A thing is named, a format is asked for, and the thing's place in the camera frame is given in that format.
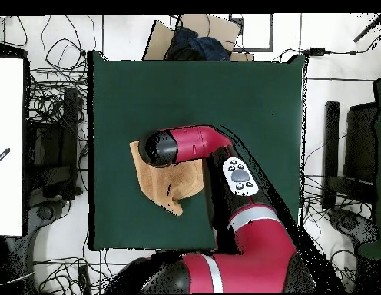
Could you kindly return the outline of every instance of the cardboard box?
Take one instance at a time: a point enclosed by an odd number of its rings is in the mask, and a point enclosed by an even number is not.
[[[206,14],[185,14],[181,16],[183,26],[195,31],[199,37],[209,35],[220,41],[222,46],[233,51],[240,26],[226,19]],[[174,31],[164,23],[155,21],[151,29],[150,38],[144,52],[143,60],[164,60],[164,55],[169,49]],[[231,61],[252,61],[252,54],[232,53]]]

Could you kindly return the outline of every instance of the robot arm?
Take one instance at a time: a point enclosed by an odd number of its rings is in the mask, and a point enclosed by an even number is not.
[[[272,185],[250,172],[231,139],[211,126],[164,129],[142,138],[139,152],[155,167],[203,159],[204,193],[218,248],[211,255],[144,261],[138,268],[150,276],[144,273],[138,293],[314,291],[315,282],[271,202]],[[129,277],[118,276],[120,282]],[[116,293],[112,288],[107,293]]]

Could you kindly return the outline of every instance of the orange cloth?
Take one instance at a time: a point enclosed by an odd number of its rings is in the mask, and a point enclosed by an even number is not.
[[[138,141],[129,144],[141,191],[155,204],[180,216],[178,201],[194,196],[203,189],[201,160],[156,168],[146,164],[138,152]]]

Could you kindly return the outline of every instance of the green table surface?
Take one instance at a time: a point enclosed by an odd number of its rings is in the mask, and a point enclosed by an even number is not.
[[[225,126],[257,159],[297,220],[304,57],[291,63],[105,61],[93,56],[94,211],[88,246],[214,248],[204,192],[180,217],[148,200],[129,143],[146,131]]]

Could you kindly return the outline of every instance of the black joint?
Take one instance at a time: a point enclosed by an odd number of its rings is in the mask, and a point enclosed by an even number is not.
[[[167,167],[177,157],[177,142],[169,131],[146,134],[138,143],[141,159],[153,167]]]
[[[142,294],[189,294],[191,279],[182,261],[164,264],[141,289]]]

